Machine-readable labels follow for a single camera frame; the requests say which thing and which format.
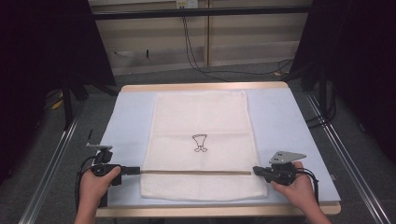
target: table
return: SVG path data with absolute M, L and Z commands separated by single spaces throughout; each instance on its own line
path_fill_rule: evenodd
M 340 198 L 327 172 L 315 142 L 308 131 L 291 91 L 284 82 L 234 82 L 129 85 L 122 88 L 102 145 L 112 145 L 111 163 L 142 165 L 149 139 L 149 121 L 155 95 L 160 91 L 247 92 L 249 114 L 262 166 L 269 166 L 267 155 L 277 148 L 307 154 L 303 160 L 319 179 L 320 207 L 327 215 L 341 211 Z M 138 176 L 124 176 L 123 184 L 110 188 L 109 207 L 97 210 L 97 217 L 255 217 L 296 216 L 303 213 L 269 187 L 265 200 L 232 203 L 188 203 L 143 199 Z

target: wooden table edge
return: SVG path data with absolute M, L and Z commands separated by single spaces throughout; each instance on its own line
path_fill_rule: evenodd
M 149 84 L 126 85 L 120 92 L 128 91 L 204 91 L 204 90 L 243 90 L 288 88 L 281 81 L 273 82 L 216 82 L 216 83 L 181 83 L 181 84 Z
M 339 202 L 321 203 L 320 208 L 323 213 L 330 216 L 341 212 Z M 300 209 L 291 204 L 114 206 L 99 208 L 96 212 L 96 217 L 286 217 L 303 215 Z

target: aluminum rail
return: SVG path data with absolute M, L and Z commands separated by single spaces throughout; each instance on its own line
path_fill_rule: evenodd
M 117 11 L 95 12 L 91 15 L 71 15 L 70 19 L 89 19 L 96 21 L 124 20 L 124 19 L 148 19 L 148 18 L 171 18 L 171 17 L 200 17 L 200 16 L 232 16 L 254 14 L 288 14 L 306 13 L 311 6 L 284 6 L 284 7 L 219 7 L 219 8 L 189 8 L 189 9 L 164 9 L 147 11 Z
M 35 223 L 35 219 L 37 218 L 41 206 L 43 205 L 44 200 L 46 199 L 47 193 L 50 190 L 50 183 L 52 182 L 53 177 L 55 177 L 56 171 L 59 168 L 59 164 L 61 163 L 62 158 L 64 157 L 64 153 L 66 152 L 67 146 L 69 145 L 69 142 L 77 127 L 83 106 L 84 103 L 80 103 L 80 105 L 78 105 L 78 110 L 73 122 L 71 123 L 71 125 L 67 130 L 64 130 L 61 140 L 59 141 L 58 146 L 56 147 L 55 152 L 51 160 L 49 161 L 47 170 L 43 174 L 43 177 L 41 178 L 40 183 L 38 184 L 38 187 L 35 190 L 35 194 L 31 198 L 28 205 L 26 206 L 19 224 Z
M 353 184 L 361 195 L 362 200 L 366 204 L 366 207 L 372 214 L 376 224 L 391 224 L 389 217 L 378 200 L 373 190 L 370 188 L 363 175 L 359 171 L 359 168 L 356 166 L 355 162 L 352 160 L 349 155 L 347 148 L 341 141 L 334 127 L 330 123 L 325 123 L 325 120 L 321 118 L 320 106 L 317 98 L 312 94 L 307 94 L 308 102 L 311 104 L 313 110 L 318 115 L 320 122 L 323 123 L 323 129 L 329 137 L 329 140 L 334 147 L 338 157 L 341 162 L 344 164 L 349 177 L 351 178 Z

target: wire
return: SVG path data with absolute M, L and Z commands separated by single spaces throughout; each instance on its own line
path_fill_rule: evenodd
M 305 168 L 297 168 L 297 170 L 303 170 L 303 171 L 296 171 L 296 174 L 308 175 L 309 177 L 311 177 L 312 182 L 314 183 L 315 199 L 317 200 L 317 203 L 319 204 L 319 187 L 318 187 L 319 181 L 315 177 L 314 173 L 312 173 L 312 171 L 305 169 Z
M 322 126 L 324 124 L 327 124 L 327 123 L 331 122 L 335 118 L 336 111 L 337 111 L 337 106 L 336 106 L 336 102 L 335 102 L 335 95 L 336 95 L 336 90 L 335 90 L 334 85 L 332 84 L 332 98 L 330 100 L 330 104 L 329 104 L 329 107 L 327 109 L 327 114 L 329 115 L 329 117 L 326 118 L 326 117 L 324 117 L 322 115 L 318 115 L 318 116 L 313 117 L 312 119 L 307 119 L 305 121 L 307 123 L 311 122 L 311 121 L 314 121 L 316 119 L 324 119 L 323 121 L 321 121 L 318 124 L 314 124 L 314 125 L 309 126 L 308 129 L 313 129 L 313 128 Z
M 277 64 L 277 69 L 273 70 L 273 71 L 269 71 L 269 72 L 264 72 L 264 73 L 251 73 L 251 72 L 242 72 L 242 71 L 227 71 L 227 70 L 216 70 L 216 71 L 203 71 L 197 64 L 194 54 L 192 52 L 192 47 L 191 47 L 191 41 L 190 41 L 190 35 L 189 35 L 189 28 L 187 26 L 187 20 L 185 17 L 182 17 L 183 19 L 183 26 L 184 26 L 184 36 L 185 36 L 185 41 L 186 41 L 186 51 L 187 51 L 187 58 L 189 60 L 189 64 L 190 66 L 197 72 L 202 73 L 203 75 L 207 76 L 207 77 L 212 77 L 209 74 L 211 73 L 235 73 L 235 74 L 245 74 L 245 75 L 253 75 L 253 76 L 263 76 L 263 75 L 269 75 L 269 74 L 273 74 L 275 72 L 279 72 L 281 71 L 283 68 L 285 68 L 286 66 L 288 66 L 293 59 L 287 59 L 287 60 L 282 60 L 280 62 L 278 62 Z M 190 54 L 189 54 L 189 49 L 190 49 L 190 53 L 192 56 L 192 59 L 194 61 L 195 66 L 192 64 L 191 59 L 190 59 Z M 229 80 L 225 80 L 223 78 L 220 77 L 212 77 L 221 81 L 225 81 L 225 82 L 230 82 Z
M 230 82 L 229 80 L 226 80 L 226 79 L 223 79 L 223 78 L 220 78 L 220 77 L 212 77 L 212 76 L 208 75 L 206 72 L 204 72 L 204 71 L 201 70 L 201 68 L 198 66 L 198 64 L 197 64 L 197 62 L 196 62 L 196 60 L 195 60 L 194 53 L 192 52 L 191 41 L 190 41 L 190 35 L 189 35 L 189 28 L 187 27 L 187 20 L 186 20 L 185 17 L 182 17 L 182 19 L 183 19 L 183 25 L 184 25 L 184 37 L 185 37 L 185 41 L 186 41 L 187 59 L 189 60 L 190 66 L 191 66 L 195 71 L 202 73 L 202 74 L 205 75 L 206 77 L 215 78 L 215 79 L 220 80 L 220 81 Z M 192 63 L 191 63 L 190 54 L 189 54 L 189 46 L 190 46 L 191 56 L 192 56 L 192 58 L 193 58 L 193 61 L 194 61 L 196 67 L 194 67 L 194 66 L 192 65 Z
M 76 211 L 78 211 L 78 204 L 79 204 L 79 186 L 81 184 L 81 178 L 82 175 L 88 170 L 85 170 L 84 172 L 82 172 L 82 169 L 85 166 L 85 163 L 87 163 L 88 160 L 93 160 L 96 159 L 96 156 L 91 156 L 87 159 L 85 159 L 85 161 L 81 164 L 81 166 L 79 167 L 79 170 L 77 171 L 77 176 L 76 176 L 76 185 L 75 185 L 75 201 L 76 201 Z

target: hand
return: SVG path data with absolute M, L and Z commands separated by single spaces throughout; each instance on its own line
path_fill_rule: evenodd
M 95 208 L 99 205 L 101 198 L 106 193 L 111 181 L 120 173 L 119 166 L 114 167 L 107 175 L 96 176 L 88 169 L 81 178 L 79 189 L 80 204 L 88 203 Z
M 96 209 L 105 195 L 111 181 L 120 173 L 119 166 L 114 167 L 107 175 L 96 176 L 88 169 L 81 178 L 79 205 L 75 223 L 94 223 Z
M 297 169 L 304 168 L 300 161 L 295 161 L 293 165 Z M 276 191 L 285 195 L 294 206 L 302 210 L 307 204 L 317 203 L 311 179 L 307 175 L 297 174 L 294 182 L 289 186 L 283 186 L 274 181 L 271 182 L 271 185 Z
M 303 168 L 300 161 L 295 161 L 294 166 Z M 311 224 L 328 224 L 330 220 L 324 215 L 315 199 L 311 179 L 308 175 L 297 174 L 294 182 L 289 186 L 279 185 L 272 181 L 273 188 L 283 195 L 296 207 L 300 208 Z

